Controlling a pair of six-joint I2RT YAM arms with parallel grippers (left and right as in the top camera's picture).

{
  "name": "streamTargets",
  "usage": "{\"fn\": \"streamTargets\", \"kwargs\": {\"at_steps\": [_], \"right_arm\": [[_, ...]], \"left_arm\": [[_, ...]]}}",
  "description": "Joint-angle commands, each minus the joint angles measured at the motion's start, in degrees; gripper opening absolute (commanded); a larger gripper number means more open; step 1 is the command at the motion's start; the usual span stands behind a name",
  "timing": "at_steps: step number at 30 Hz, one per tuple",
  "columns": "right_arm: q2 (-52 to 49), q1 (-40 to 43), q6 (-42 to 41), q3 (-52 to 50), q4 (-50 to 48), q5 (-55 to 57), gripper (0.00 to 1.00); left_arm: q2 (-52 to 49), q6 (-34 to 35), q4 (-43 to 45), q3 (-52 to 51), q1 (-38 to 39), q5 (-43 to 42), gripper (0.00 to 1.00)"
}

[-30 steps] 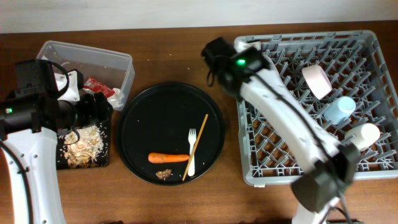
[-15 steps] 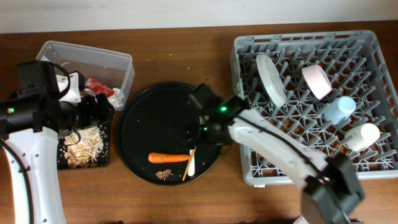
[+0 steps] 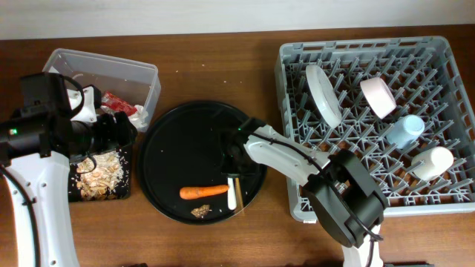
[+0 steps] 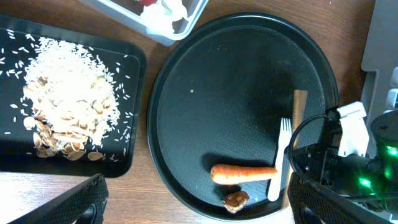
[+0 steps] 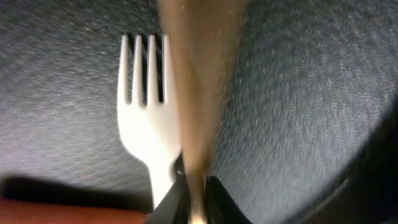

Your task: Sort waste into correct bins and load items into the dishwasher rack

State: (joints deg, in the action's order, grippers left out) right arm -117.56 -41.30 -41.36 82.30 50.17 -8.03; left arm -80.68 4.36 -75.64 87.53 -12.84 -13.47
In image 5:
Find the orange carrot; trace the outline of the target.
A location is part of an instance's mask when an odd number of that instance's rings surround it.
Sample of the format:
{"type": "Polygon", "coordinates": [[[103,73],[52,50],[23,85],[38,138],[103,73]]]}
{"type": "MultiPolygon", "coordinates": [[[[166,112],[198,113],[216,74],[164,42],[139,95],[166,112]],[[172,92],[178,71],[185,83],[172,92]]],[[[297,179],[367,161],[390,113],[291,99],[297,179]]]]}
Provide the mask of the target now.
{"type": "Polygon", "coordinates": [[[1,200],[1,223],[142,224],[148,217],[139,211],[1,200]]]}

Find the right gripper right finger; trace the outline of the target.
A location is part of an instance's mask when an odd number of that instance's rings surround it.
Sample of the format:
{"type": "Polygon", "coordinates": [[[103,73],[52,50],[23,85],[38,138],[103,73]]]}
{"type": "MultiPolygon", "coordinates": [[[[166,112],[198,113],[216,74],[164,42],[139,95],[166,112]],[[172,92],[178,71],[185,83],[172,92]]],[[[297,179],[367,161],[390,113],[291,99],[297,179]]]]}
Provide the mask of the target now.
{"type": "Polygon", "coordinates": [[[210,224],[251,224],[215,176],[206,178],[205,207],[210,224]]]}

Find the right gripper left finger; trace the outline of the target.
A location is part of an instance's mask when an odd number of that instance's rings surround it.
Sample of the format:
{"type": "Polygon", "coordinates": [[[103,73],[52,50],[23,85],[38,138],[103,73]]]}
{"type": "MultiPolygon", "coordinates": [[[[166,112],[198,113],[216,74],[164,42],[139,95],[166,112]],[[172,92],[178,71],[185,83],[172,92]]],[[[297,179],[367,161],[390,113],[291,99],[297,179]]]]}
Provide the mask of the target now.
{"type": "Polygon", "coordinates": [[[190,197],[186,178],[178,175],[167,195],[144,224],[187,224],[189,211],[190,197]]]}

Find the white plastic fork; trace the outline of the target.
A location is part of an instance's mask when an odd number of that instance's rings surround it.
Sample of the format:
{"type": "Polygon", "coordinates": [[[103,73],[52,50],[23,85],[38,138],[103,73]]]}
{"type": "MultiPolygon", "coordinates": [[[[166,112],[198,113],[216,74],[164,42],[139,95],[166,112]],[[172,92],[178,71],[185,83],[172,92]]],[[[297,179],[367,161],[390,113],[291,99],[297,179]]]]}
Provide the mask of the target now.
{"type": "Polygon", "coordinates": [[[142,62],[142,37],[135,37],[133,67],[128,69],[128,36],[121,39],[118,72],[118,127],[124,147],[148,170],[152,204],[157,208],[175,182],[174,164],[182,151],[175,76],[169,37],[162,38],[164,100],[159,100],[155,36],[150,35],[147,63],[142,62]]]}

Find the wooden chopstick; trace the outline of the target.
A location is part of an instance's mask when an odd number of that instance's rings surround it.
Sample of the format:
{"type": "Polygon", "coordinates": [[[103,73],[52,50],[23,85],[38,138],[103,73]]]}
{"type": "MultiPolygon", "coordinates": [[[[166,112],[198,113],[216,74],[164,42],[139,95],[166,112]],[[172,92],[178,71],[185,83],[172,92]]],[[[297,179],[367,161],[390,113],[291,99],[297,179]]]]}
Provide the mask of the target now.
{"type": "Polygon", "coordinates": [[[175,72],[189,223],[207,222],[205,176],[247,4],[243,0],[157,1],[175,72]]]}

